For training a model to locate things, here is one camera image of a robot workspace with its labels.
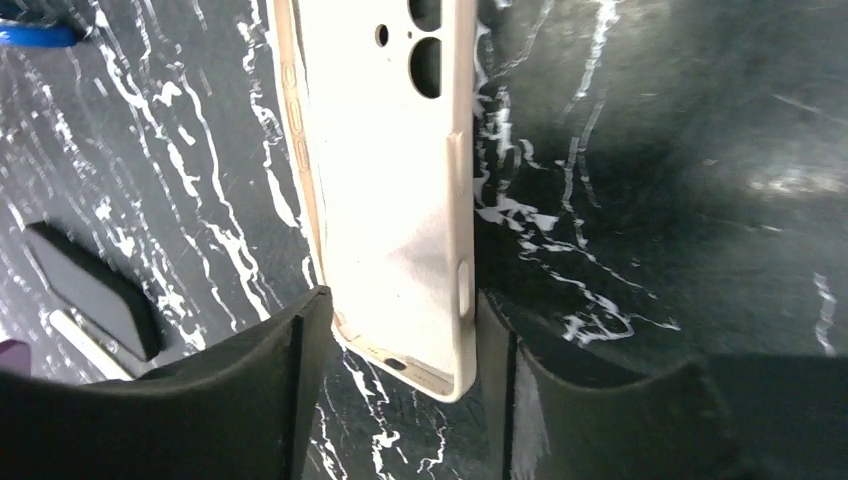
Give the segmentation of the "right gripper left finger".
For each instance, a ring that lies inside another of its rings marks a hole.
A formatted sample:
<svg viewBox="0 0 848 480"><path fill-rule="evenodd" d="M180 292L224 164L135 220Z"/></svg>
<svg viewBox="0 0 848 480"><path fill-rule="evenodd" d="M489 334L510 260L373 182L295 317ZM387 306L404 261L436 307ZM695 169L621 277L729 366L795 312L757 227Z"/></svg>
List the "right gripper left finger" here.
<svg viewBox="0 0 848 480"><path fill-rule="evenodd" d="M319 286L212 347L132 380L1 375L5 479L298 479L331 341Z"/></svg>

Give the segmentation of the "pink phone case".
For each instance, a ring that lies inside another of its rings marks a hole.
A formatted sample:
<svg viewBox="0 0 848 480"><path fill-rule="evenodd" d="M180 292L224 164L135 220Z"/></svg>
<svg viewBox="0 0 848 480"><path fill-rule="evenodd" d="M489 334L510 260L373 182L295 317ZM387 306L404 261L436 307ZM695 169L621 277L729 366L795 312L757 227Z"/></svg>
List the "pink phone case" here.
<svg viewBox="0 0 848 480"><path fill-rule="evenodd" d="M278 89L338 343L453 403L476 375L473 1L272 1Z"/></svg>

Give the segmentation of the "black cased phone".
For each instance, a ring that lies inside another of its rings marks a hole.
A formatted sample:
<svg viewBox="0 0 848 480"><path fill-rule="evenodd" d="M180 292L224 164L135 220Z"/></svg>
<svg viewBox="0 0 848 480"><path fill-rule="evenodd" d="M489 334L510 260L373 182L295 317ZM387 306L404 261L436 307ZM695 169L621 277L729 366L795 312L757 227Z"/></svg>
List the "black cased phone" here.
<svg viewBox="0 0 848 480"><path fill-rule="evenodd" d="M153 308L143 290L45 221L24 230L49 287L137 358L162 351Z"/></svg>

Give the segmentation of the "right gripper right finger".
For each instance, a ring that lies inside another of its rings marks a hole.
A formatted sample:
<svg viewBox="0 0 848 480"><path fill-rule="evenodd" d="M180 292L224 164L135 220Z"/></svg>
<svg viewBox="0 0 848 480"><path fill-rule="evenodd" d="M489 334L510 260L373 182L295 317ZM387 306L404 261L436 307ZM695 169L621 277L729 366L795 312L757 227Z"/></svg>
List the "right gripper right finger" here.
<svg viewBox="0 0 848 480"><path fill-rule="evenodd" d="M731 354L643 375L476 303L494 479L843 479L847 361Z"/></svg>

